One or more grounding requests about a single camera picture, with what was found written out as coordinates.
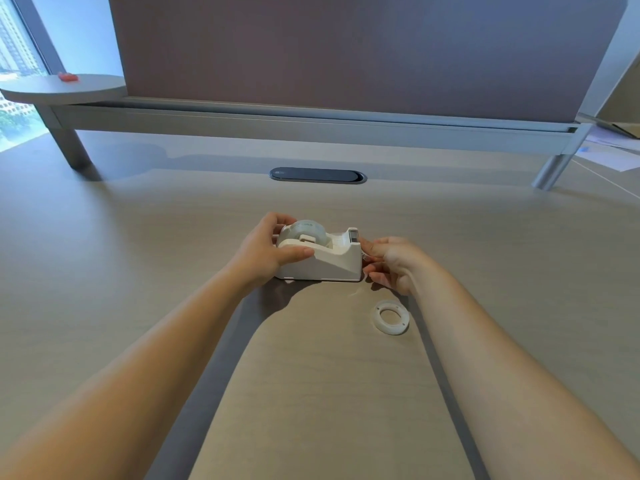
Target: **hand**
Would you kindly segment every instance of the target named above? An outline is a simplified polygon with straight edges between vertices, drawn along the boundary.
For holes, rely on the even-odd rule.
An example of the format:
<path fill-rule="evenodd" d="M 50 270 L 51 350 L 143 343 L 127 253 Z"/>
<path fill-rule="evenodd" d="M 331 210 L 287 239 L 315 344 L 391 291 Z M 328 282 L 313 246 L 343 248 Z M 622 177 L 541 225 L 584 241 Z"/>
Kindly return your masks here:
<path fill-rule="evenodd" d="M 373 242 L 360 238 L 360 244 L 374 261 L 364 266 L 364 274 L 374 283 L 403 295 L 412 293 L 414 274 L 430 261 L 423 250 L 402 237 L 384 237 Z"/>
<path fill-rule="evenodd" d="M 276 248 L 278 234 L 286 225 L 296 220 L 284 214 L 270 212 L 262 218 L 227 265 L 233 273 L 240 274 L 250 289 L 272 279 L 284 264 L 302 261 L 314 255 L 314 250 L 304 246 Z"/>

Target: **person's left arm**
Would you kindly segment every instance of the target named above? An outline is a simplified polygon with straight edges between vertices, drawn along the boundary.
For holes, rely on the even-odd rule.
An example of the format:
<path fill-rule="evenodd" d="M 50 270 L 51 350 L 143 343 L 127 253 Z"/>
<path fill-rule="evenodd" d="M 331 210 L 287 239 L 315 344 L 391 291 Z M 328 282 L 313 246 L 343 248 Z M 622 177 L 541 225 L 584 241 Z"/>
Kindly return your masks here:
<path fill-rule="evenodd" d="M 23 436 L 0 477 L 143 478 L 240 300 L 279 266 L 313 255 L 274 247 L 293 222 L 267 214 L 227 266 Z"/>

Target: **window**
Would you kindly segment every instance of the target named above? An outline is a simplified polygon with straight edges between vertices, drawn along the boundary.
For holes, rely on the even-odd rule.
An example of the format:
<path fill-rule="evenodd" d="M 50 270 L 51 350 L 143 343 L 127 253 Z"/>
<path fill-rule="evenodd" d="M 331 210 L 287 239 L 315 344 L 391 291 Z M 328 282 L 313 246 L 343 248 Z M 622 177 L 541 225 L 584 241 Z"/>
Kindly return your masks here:
<path fill-rule="evenodd" d="M 0 0 L 0 81 L 48 72 L 12 0 Z M 0 152 L 47 132 L 34 106 L 0 94 Z"/>

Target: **forearm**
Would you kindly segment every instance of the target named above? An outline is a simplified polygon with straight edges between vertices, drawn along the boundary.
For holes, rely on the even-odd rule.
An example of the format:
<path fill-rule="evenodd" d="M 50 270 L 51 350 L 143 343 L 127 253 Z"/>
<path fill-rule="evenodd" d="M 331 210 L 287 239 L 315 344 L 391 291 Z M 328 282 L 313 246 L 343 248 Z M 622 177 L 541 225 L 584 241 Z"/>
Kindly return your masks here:
<path fill-rule="evenodd" d="M 494 480 L 640 478 L 636 459 L 448 272 L 413 276 L 452 389 Z"/>
<path fill-rule="evenodd" d="M 142 478 L 246 291 L 218 273 L 21 439 L 7 478 Z"/>

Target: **person's right hand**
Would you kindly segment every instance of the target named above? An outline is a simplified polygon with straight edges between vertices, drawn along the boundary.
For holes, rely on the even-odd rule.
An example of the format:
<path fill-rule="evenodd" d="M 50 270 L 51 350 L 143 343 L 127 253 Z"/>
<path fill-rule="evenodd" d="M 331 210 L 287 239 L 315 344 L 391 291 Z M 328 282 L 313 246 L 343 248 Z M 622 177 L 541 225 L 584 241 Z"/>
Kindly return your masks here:
<path fill-rule="evenodd" d="M 416 272 L 430 261 L 423 250 L 402 237 L 383 237 L 373 242 L 360 238 L 360 244 L 364 253 L 376 259 L 364 266 L 364 274 L 403 295 L 412 293 Z"/>

